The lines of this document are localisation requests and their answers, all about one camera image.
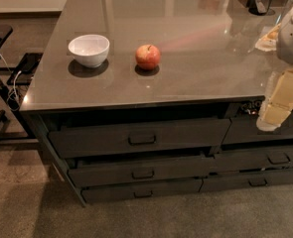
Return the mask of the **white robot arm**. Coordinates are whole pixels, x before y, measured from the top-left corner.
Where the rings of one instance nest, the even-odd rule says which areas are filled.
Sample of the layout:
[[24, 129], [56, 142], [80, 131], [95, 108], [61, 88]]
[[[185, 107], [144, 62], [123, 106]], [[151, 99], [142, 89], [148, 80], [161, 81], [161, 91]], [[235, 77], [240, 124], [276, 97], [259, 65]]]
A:
[[280, 75], [272, 73], [268, 79], [256, 127], [270, 132], [279, 128], [293, 111], [293, 6], [255, 47], [265, 52], [276, 51], [280, 60], [290, 64]]

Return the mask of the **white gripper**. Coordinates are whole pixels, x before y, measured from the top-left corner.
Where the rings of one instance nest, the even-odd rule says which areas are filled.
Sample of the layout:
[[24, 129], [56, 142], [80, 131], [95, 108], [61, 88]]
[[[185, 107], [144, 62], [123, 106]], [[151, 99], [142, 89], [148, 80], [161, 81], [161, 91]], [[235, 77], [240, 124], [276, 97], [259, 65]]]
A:
[[268, 79], [265, 99], [256, 127], [265, 132], [279, 128], [293, 111], [293, 66], [282, 73], [273, 72]]

